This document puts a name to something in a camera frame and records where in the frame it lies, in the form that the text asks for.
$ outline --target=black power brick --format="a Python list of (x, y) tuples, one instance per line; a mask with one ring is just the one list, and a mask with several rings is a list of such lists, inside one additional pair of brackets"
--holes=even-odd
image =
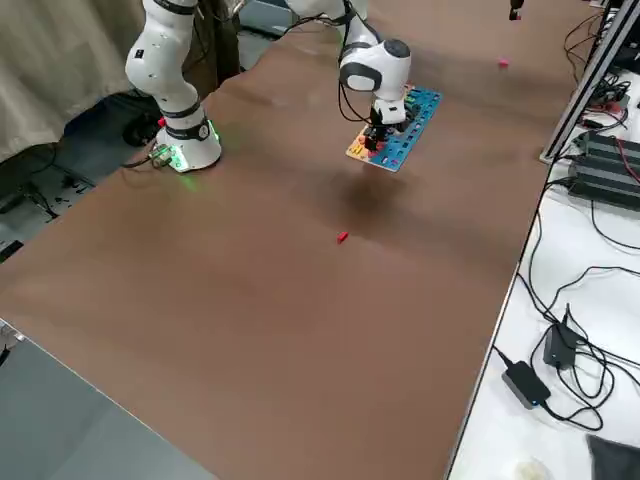
[(528, 410), (543, 405), (551, 396), (551, 392), (536, 375), (536, 372), (523, 361), (513, 363), (495, 345), (493, 349), (498, 352), (498, 355), (507, 366), (507, 370), (502, 374), (502, 380), (504, 380), (516, 398), (520, 400), (520, 403)]
[(553, 325), (544, 341), (544, 363), (566, 370), (576, 361), (576, 347), (580, 337), (564, 323)]

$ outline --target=small pink object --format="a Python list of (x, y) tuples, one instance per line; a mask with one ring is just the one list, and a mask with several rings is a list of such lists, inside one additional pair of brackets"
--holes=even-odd
[(342, 232), (338, 235), (338, 245), (344, 242), (347, 238), (349, 238), (349, 232)]

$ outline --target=white table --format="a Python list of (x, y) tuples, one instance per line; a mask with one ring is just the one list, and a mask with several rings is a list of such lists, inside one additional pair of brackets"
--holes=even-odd
[[(630, 93), (629, 130), (618, 127), (607, 134), (639, 141), (636, 137), (640, 128), (634, 128), (634, 124), (640, 127), (640, 111), (635, 108), (640, 100), (640, 81), (634, 82)], [(576, 128), (572, 138), (582, 131)], [(566, 175), (567, 164), (561, 162), (554, 167), (551, 179)], [(605, 233), (618, 241), (640, 245), (640, 214), (596, 205), (596, 220)], [(591, 224), (588, 201), (570, 197), (566, 189), (557, 186), (544, 196), (540, 213), (543, 239), (535, 256), (533, 284), (546, 304), (551, 303), (560, 286), (591, 265), (640, 271), (640, 252), (615, 247), (598, 235)], [(535, 226), (519, 265), (525, 277), (538, 235)], [(640, 362), (640, 278), (621, 272), (590, 275), (561, 295), (553, 310), (558, 318), (562, 318), (567, 302), (593, 343)], [(496, 327), (495, 345), (511, 360), (528, 362), (548, 326), (525, 287), (514, 277)], [(552, 392), (548, 402), (551, 408), (566, 416), (582, 407), (559, 382), (555, 369), (542, 362), (541, 354), (542, 348), (535, 366)], [(594, 362), (583, 357), (578, 357), (577, 365), (594, 374), (598, 371)], [(590, 479), (586, 432), (553, 420), (542, 408), (524, 409), (501, 379), (505, 368), (500, 357), (489, 350), (449, 479), (514, 479), (518, 478), (514, 476), (516, 465), (532, 460), (542, 464), (554, 480)], [(629, 370), (640, 379), (640, 370)], [(621, 371), (614, 369), (614, 374), (615, 391), (600, 410), (604, 429), (597, 435), (640, 447), (640, 391)], [(585, 388), (596, 384), (594, 380)], [(582, 414), (578, 420), (595, 424), (591, 413)]]

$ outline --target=brown tabletop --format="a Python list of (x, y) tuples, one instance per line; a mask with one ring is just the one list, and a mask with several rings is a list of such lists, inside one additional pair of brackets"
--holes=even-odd
[(344, 155), (335, 33), (289, 34), (207, 99), (215, 168), (112, 175), (2, 265), (0, 316), (222, 480), (441, 478), (571, 91), (564, 4), (373, 2), (444, 94), (397, 174)]

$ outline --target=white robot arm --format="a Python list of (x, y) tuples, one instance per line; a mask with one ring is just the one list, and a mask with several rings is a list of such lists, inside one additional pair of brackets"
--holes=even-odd
[[(411, 68), (411, 51), (400, 40), (381, 40), (364, 20), (366, 0), (286, 0), (307, 19), (325, 20), (343, 34), (340, 83), (357, 91), (373, 92), (372, 136), (384, 137), (407, 119), (405, 84)], [(198, 0), (143, 0), (147, 21), (127, 58), (126, 72), (139, 90), (153, 95), (166, 125), (158, 133), (161, 153), (183, 172), (207, 167), (220, 157), (221, 148), (207, 119), (196, 89), (182, 77), (191, 44), (193, 16)]]
[(220, 158), (218, 136), (198, 92), (182, 77), (198, 0), (143, 0), (147, 21), (129, 51), (126, 73), (152, 95), (164, 116), (157, 152), (179, 172), (208, 167)]
[(406, 119), (405, 85), (411, 69), (411, 50), (402, 41), (382, 40), (365, 20), (366, 1), (286, 0), (303, 18), (329, 19), (344, 36), (340, 52), (340, 83), (351, 90), (373, 92), (372, 123), (401, 124)]

